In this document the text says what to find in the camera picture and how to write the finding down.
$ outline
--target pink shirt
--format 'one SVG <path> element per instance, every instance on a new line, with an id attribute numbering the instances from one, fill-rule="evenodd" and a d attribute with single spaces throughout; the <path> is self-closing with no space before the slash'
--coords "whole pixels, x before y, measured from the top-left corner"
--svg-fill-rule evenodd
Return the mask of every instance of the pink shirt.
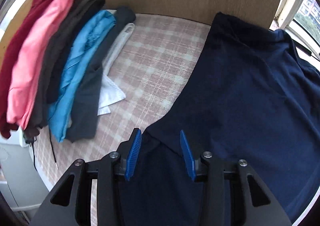
<path id="1" fill-rule="evenodd" d="M 45 49 L 50 37 L 67 16 L 73 1 L 52 1 L 30 30 L 13 67 L 8 95 L 7 122 L 16 123 L 23 130 L 28 125 L 35 102 Z"/>

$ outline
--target bed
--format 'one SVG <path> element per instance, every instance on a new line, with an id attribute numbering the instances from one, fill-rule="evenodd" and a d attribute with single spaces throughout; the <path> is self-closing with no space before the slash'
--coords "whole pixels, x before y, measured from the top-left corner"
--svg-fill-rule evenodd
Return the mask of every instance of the bed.
<path id="1" fill-rule="evenodd" d="M 44 181 L 54 185 L 75 159 L 100 159 L 128 140 L 133 128 L 143 132 L 164 116 L 187 83 L 210 29 L 190 20 L 148 14 L 137 14 L 135 25 L 108 75 L 126 99 L 110 105 L 110 114 L 100 116 L 95 138 L 75 143 L 52 138 L 59 169 L 48 127 L 43 128 L 34 147 Z M 96 225 L 96 182 L 91 202 L 92 225 Z"/>

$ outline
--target light blue shirt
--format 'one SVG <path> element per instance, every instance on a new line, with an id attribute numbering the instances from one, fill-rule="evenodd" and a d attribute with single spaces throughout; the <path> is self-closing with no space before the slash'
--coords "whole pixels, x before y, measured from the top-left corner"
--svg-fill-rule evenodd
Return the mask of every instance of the light blue shirt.
<path id="1" fill-rule="evenodd" d="M 58 142 L 66 136 L 74 96 L 88 63 L 115 24 L 114 16 L 101 10 L 86 23 L 73 42 L 62 72 L 58 100 L 49 106 L 48 124 Z"/>

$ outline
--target navy blue t-shirt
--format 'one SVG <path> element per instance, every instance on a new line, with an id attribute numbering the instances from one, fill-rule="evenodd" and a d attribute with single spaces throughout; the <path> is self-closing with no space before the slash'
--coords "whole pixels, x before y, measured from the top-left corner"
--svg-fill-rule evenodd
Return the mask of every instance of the navy blue t-shirt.
<path id="1" fill-rule="evenodd" d="M 187 175 L 182 129 L 224 160 L 247 160 L 294 222 L 320 184 L 319 104 L 320 74 L 285 31 L 218 13 L 188 83 L 143 133 L 134 176 L 119 185 L 125 225 L 196 226 L 203 186 Z"/>

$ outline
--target red shirt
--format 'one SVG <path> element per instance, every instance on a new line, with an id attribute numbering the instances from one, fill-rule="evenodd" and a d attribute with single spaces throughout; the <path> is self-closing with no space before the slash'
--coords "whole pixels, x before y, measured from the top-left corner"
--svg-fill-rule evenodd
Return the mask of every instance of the red shirt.
<path id="1" fill-rule="evenodd" d="M 33 24 L 42 16 L 42 13 L 53 0 L 33 0 L 31 9 L 12 37 L 4 54 L 0 71 L 0 133 L 4 138 L 10 137 L 10 130 L 17 130 L 16 124 L 7 123 L 8 92 L 11 84 L 12 69 L 17 62 L 19 51 Z"/>

